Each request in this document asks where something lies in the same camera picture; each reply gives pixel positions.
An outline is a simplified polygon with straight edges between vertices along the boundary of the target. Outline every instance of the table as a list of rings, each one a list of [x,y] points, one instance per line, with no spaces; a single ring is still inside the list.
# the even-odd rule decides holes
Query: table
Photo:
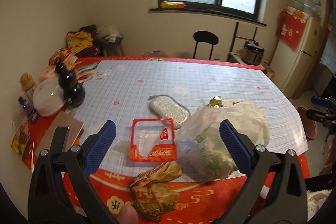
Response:
[[[148,95],[173,95],[192,113],[201,105],[200,99],[209,100],[216,95],[221,95],[225,101],[252,100],[263,109],[272,134],[267,148],[274,152],[285,152],[289,147],[294,148],[300,155],[299,161],[304,177],[309,177],[304,155],[307,143],[300,117],[290,102],[258,67],[170,58],[159,59],[161,62],[148,57],[108,58],[112,59],[112,62],[106,59],[81,59],[83,62],[80,66],[102,61],[98,69],[112,68],[112,76],[103,79],[98,90],[97,87],[94,90],[93,81],[84,84],[87,91],[86,99],[75,115],[76,118],[84,121],[86,129],[81,139],[78,140],[79,143],[82,143],[88,134],[95,133],[90,130],[108,118],[112,119],[117,126],[117,137],[114,144],[127,139],[128,127],[132,119],[147,118],[151,115],[147,107]],[[210,86],[211,89],[204,89],[204,86]],[[54,117],[42,118],[36,125],[29,125],[35,148],[53,119]],[[129,192],[132,176],[138,175],[146,168],[141,168],[139,165],[136,165],[136,168],[123,165],[126,156],[116,154],[112,148],[113,145],[100,166],[102,169],[91,175],[90,181],[110,211],[116,214],[123,204],[132,201]],[[28,167],[30,167],[30,158],[31,154],[28,154],[24,161]],[[266,186],[270,186],[272,178],[273,174],[270,174],[265,182]],[[180,198],[176,210],[165,214],[161,223],[205,224],[211,222],[229,206],[245,180],[246,177],[242,176],[202,182],[182,177],[177,182],[169,183],[169,189],[179,192]],[[73,204],[79,205],[67,176],[64,178],[64,183]]]

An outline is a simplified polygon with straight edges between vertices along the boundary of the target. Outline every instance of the purple bottle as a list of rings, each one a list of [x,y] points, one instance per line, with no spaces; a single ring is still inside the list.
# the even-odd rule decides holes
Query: purple bottle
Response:
[[[36,123],[38,118],[38,113],[36,109],[33,107],[33,104],[26,101],[22,96],[18,99],[19,103],[21,104],[22,109],[24,110],[27,118],[32,122]]]

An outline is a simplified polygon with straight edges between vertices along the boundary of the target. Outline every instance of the red tablecloth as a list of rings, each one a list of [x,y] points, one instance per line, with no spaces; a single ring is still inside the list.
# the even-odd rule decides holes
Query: red tablecloth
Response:
[[[159,58],[148,57],[102,57],[102,58],[80,58],[78,61],[82,61],[79,66],[88,65],[94,62],[100,62],[105,59],[117,59],[117,60],[148,60]],[[191,60],[191,59],[177,59],[177,58],[160,58],[163,61],[170,62],[193,62],[214,64],[222,66],[242,67],[248,69],[259,70],[256,66],[241,65],[227,62],[206,61],[206,60]],[[43,137],[46,130],[49,128],[56,115],[48,118],[39,118],[36,124],[29,124],[29,132],[31,140],[34,142],[34,149],[36,149],[38,143]],[[27,148],[27,156],[23,159],[23,162],[27,167],[31,168],[31,156],[34,151],[32,147]],[[309,177],[309,170],[306,161],[305,154],[298,156],[301,164],[303,176]],[[274,174],[270,173],[265,181],[265,185],[270,187]],[[106,170],[99,169],[98,172],[90,176],[90,181],[95,190],[101,197],[102,201],[114,214],[119,213],[120,208],[125,203],[130,203],[133,200],[131,193],[129,192],[129,186],[133,180],[132,177],[123,176],[116,173],[111,173]],[[215,218],[219,217],[225,209],[233,201],[242,185],[246,180],[246,176],[218,180],[207,183],[178,183],[171,182],[168,184],[169,189],[173,189],[180,193],[177,208],[175,211],[163,215],[161,223],[185,223],[185,224],[206,224],[212,222]],[[66,175],[64,177],[64,183],[66,185],[70,200],[73,204],[80,206],[76,194],[71,186],[70,180]],[[263,199],[259,199],[254,210],[261,208]]]

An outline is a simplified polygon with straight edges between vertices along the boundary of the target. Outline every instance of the finger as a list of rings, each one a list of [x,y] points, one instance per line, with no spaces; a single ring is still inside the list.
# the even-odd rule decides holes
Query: finger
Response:
[[[117,220],[120,224],[138,224],[137,211],[131,205],[122,206]]]

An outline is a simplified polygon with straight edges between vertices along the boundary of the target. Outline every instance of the stool leg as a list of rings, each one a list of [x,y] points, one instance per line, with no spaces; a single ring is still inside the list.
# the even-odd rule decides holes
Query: stool leg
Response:
[[[121,56],[125,56],[125,51],[124,51],[124,48],[121,42],[119,43],[119,50],[120,50]]]
[[[211,46],[211,52],[210,52],[209,60],[211,60],[211,57],[212,57],[212,51],[213,51],[213,45]]]
[[[195,55],[196,55],[196,51],[197,51],[197,45],[198,45],[198,41],[196,42],[196,46],[195,46],[195,51],[194,51],[193,59],[195,59]]]

